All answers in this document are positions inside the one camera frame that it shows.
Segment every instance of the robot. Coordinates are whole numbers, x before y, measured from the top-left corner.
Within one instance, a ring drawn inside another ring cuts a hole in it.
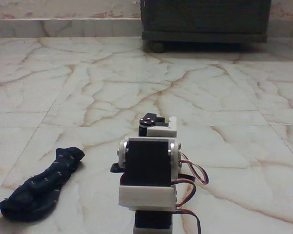
[[[119,205],[135,211],[134,234],[172,234],[172,215],[196,214],[181,207],[195,194],[195,179],[206,185],[209,178],[205,170],[191,162],[181,152],[177,139],[177,118],[147,113],[139,121],[139,136],[126,137],[117,151],[118,163],[113,173],[123,173],[119,186]],[[194,176],[181,173],[187,163]],[[203,174],[202,179],[195,168]],[[177,202],[176,184],[188,183],[192,191],[181,203]]]

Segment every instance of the cabinet caster wheel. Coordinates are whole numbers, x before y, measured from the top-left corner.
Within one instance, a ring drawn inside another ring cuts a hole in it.
[[[165,50],[164,44],[162,42],[158,42],[158,41],[149,41],[148,47],[149,47],[150,51],[157,53],[157,54],[163,53]]]

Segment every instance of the brown wire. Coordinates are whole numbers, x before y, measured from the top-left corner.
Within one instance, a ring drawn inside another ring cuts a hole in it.
[[[192,215],[196,218],[197,222],[197,234],[201,234],[201,223],[199,217],[191,210],[187,209],[177,209],[176,211],[172,212],[173,214],[180,214],[180,215]]]
[[[184,204],[186,204],[194,196],[194,194],[196,192],[196,186],[195,186],[195,183],[192,180],[189,180],[189,179],[178,179],[178,180],[174,180],[174,181],[171,182],[172,185],[180,184],[180,183],[191,184],[191,185],[193,185],[193,189],[192,189],[191,193],[189,193],[189,195],[186,196],[185,199],[183,199],[182,202],[176,204],[176,207],[181,207]]]
[[[204,170],[204,168],[202,168],[200,165],[193,163],[192,161],[189,160],[189,158],[184,154],[181,153],[181,155],[185,158],[182,159],[181,162],[182,163],[187,163],[190,170],[192,171],[193,175],[197,178],[197,180],[203,184],[203,185],[207,185],[209,183],[209,176],[207,175],[206,171]],[[199,176],[199,174],[196,172],[195,168],[193,167],[197,167],[200,172],[203,174],[204,180]]]

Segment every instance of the orange wire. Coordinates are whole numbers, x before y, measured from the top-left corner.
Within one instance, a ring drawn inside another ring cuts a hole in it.
[[[184,204],[186,204],[194,196],[194,194],[196,192],[196,186],[195,186],[195,183],[192,180],[189,180],[189,179],[178,179],[178,180],[175,180],[175,181],[172,181],[171,182],[172,185],[180,184],[180,183],[191,184],[191,185],[193,185],[193,189],[192,189],[191,193],[189,193],[189,195],[186,196],[186,198],[182,202],[176,204],[176,207],[181,207]]]
[[[191,210],[186,209],[177,209],[176,211],[172,212],[173,214],[181,214],[181,215],[192,215],[196,218],[197,222],[197,233],[201,234],[201,223],[199,217]]]
[[[209,183],[209,176],[207,175],[207,173],[204,170],[204,168],[202,168],[198,164],[195,164],[192,161],[190,161],[188,159],[188,157],[184,153],[181,153],[181,155],[185,158],[185,160],[182,159],[181,162],[182,163],[187,163],[189,168],[190,168],[190,170],[192,171],[193,175],[198,179],[198,181],[203,185],[207,185]],[[195,168],[193,166],[197,167],[201,171],[201,173],[203,174],[204,180],[199,176],[199,174],[196,172],[196,170],[195,170]]]

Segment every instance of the dark wooden cabinet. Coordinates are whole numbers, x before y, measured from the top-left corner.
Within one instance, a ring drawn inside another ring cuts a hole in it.
[[[141,0],[143,39],[265,42],[271,0]]]

